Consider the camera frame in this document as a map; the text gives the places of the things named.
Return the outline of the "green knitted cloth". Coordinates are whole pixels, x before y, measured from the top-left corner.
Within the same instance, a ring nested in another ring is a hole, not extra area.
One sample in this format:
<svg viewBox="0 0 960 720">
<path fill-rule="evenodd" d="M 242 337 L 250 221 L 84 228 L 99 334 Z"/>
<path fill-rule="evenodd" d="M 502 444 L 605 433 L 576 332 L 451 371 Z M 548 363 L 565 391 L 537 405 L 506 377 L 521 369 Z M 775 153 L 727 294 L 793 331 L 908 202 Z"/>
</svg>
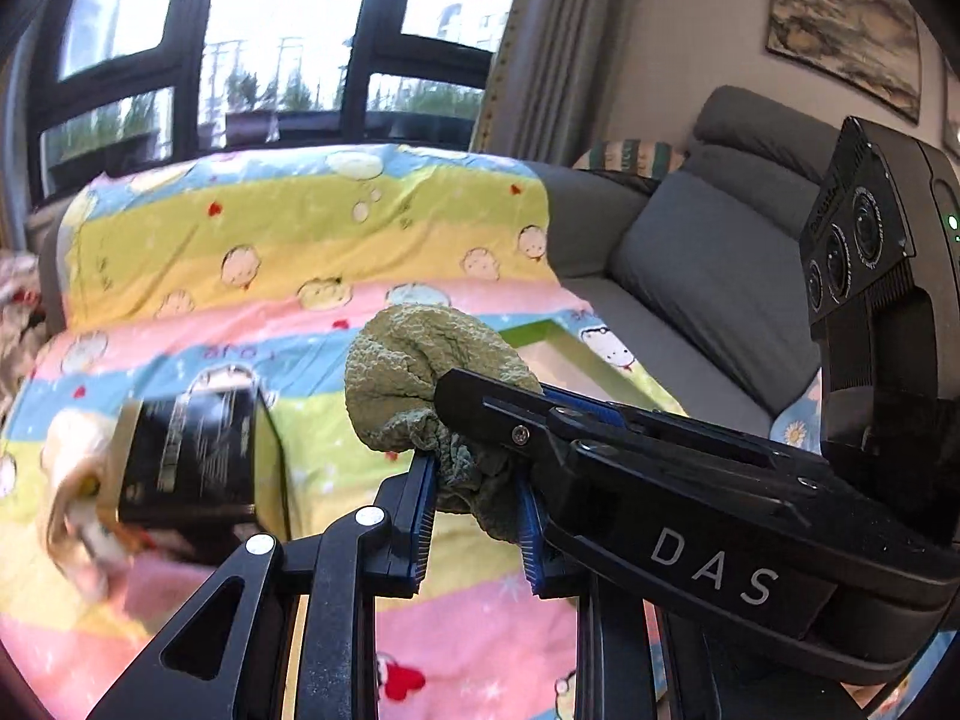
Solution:
<svg viewBox="0 0 960 720">
<path fill-rule="evenodd" d="M 438 509 L 469 514 L 485 535 L 516 543 L 516 481 L 505 450 L 457 434 L 436 411 L 436 385 L 452 369 L 542 392 L 523 358 L 477 317 L 447 305 L 397 304 L 377 312 L 348 348 L 348 418 L 368 449 L 434 455 Z"/>
</svg>

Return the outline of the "pink purple towel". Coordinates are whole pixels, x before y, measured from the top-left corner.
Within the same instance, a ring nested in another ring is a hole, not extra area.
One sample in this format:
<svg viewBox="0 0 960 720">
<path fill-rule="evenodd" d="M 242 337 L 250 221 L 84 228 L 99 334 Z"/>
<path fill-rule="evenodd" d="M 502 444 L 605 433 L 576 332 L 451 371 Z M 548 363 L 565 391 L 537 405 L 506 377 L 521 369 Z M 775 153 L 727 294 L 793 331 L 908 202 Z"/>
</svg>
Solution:
<svg viewBox="0 0 960 720">
<path fill-rule="evenodd" d="M 125 576 L 122 610 L 147 628 L 160 628 L 210 575 L 210 567 L 139 554 Z"/>
</svg>

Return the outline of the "black glossy box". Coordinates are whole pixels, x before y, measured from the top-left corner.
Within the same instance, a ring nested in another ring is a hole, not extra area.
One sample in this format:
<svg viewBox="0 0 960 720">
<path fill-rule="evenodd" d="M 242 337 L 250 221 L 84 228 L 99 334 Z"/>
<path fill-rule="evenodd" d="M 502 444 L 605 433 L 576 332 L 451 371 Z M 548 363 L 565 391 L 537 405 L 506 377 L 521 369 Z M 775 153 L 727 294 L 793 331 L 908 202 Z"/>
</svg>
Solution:
<svg viewBox="0 0 960 720">
<path fill-rule="evenodd" d="M 260 388 L 126 403 L 98 507 L 104 522 L 145 530 L 254 527 L 290 538 L 285 455 Z"/>
</svg>

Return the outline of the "green cardboard box tray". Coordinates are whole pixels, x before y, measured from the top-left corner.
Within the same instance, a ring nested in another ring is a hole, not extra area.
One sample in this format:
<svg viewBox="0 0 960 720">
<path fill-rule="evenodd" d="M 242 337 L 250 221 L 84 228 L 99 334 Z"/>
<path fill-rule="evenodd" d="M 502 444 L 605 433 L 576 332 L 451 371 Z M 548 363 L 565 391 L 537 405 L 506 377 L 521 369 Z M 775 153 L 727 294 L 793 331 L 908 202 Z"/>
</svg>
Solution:
<svg viewBox="0 0 960 720">
<path fill-rule="evenodd" d="M 551 320 L 506 328 L 500 335 L 544 385 L 596 400 L 686 415 L 674 395 L 602 327 L 589 330 L 590 341 Z"/>
</svg>

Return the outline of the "grey sofa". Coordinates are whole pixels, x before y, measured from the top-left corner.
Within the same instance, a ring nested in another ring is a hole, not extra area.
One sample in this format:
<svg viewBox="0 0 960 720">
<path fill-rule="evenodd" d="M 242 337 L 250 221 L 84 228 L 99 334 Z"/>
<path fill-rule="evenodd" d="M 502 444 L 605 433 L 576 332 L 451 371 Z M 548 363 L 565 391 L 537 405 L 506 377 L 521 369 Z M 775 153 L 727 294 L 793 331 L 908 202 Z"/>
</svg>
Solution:
<svg viewBox="0 0 960 720">
<path fill-rule="evenodd" d="M 587 348 L 687 415 L 765 436 L 820 367 L 799 236 L 838 130 L 738 86 L 709 94 L 662 179 L 534 164 L 547 260 Z"/>
</svg>

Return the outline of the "colourful cartoon blanket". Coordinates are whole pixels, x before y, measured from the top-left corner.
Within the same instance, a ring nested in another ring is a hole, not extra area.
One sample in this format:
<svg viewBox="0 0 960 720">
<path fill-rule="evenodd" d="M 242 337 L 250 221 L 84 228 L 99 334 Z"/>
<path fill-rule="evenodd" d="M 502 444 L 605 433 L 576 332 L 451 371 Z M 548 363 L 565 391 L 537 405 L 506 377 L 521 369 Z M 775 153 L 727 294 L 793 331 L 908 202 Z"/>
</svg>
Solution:
<svg viewBox="0 0 960 720">
<path fill-rule="evenodd" d="M 441 302 L 496 330 L 589 305 L 547 260 L 534 164 L 415 146 L 208 156 L 99 177 L 52 238 L 44 346 L 2 429 L 2 642 L 41 706 L 82 718 L 155 628 L 88 603 L 44 553 L 41 450 L 65 408 L 114 418 L 197 382 L 262 385 L 300 535 L 368 502 L 407 466 L 366 449 L 343 405 L 358 330 L 396 302 Z"/>
</svg>

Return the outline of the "striped cushion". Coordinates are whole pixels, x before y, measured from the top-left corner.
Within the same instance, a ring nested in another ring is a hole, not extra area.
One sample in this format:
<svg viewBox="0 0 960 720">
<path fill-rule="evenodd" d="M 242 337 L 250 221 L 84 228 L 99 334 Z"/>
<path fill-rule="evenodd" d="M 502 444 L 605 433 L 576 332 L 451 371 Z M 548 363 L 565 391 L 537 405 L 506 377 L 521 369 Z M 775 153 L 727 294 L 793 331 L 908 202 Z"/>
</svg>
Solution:
<svg viewBox="0 0 960 720">
<path fill-rule="evenodd" d="M 662 181 L 685 163 L 686 153 L 670 143 L 628 138 L 597 142 L 573 164 L 581 171 L 608 171 L 625 176 Z"/>
</svg>

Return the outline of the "pile of clothes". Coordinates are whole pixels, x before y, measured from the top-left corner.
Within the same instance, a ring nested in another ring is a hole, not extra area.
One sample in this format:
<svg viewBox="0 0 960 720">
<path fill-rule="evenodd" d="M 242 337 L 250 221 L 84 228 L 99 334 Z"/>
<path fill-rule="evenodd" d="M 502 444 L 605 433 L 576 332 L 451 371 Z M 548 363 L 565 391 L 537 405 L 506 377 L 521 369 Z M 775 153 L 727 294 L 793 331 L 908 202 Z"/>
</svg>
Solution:
<svg viewBox="0 0 960 720">
<path fill-rule="evenodd" d="M 7 419 L 21 385 L 49 339 L 39 260 L 29 252 L 0 255 L 0 413 Z"/>
</svg>

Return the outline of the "grey curtain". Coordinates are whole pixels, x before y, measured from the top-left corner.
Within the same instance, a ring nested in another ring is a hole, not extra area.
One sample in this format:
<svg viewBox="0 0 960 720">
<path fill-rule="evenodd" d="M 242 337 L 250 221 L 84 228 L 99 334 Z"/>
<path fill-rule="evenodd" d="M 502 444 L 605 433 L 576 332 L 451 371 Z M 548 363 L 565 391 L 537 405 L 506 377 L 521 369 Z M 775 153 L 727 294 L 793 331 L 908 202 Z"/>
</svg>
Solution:
<svg viewBox="0 0 960 720">
<path fill-rule="evenodd" d="M 623 0 L 512 0 L 470 148 L 569 164 L 601 112 Z"/>
</svg>

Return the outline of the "framed landscape painting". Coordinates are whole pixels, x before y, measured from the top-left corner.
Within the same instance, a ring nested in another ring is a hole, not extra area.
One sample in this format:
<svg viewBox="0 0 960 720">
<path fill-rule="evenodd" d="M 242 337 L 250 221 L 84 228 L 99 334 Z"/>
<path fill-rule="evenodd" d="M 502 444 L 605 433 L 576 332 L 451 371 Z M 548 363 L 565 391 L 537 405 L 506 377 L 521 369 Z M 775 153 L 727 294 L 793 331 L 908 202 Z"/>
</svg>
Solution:
<svg viewBox="0 0 960 720">
<path fill-rule="evenodd" d="M 908 0 L 771 0 L 766 48 L 919 121 L 921 44 Z"/>
</svg>

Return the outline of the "black window frame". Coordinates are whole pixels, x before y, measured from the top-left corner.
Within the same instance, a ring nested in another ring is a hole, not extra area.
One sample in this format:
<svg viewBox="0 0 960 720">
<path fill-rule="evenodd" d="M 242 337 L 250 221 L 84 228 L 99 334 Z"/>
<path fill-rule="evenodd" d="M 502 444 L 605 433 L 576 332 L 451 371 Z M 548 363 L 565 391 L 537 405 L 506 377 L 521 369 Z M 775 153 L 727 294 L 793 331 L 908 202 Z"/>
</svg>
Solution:
<svg viewBox="0 0 960 720">
<path fill-rule="evenodd" d="M 466 148 L 511 4 L 50 0 L 29 62 L 29 198 L 222 149 Z"/>
</svg>

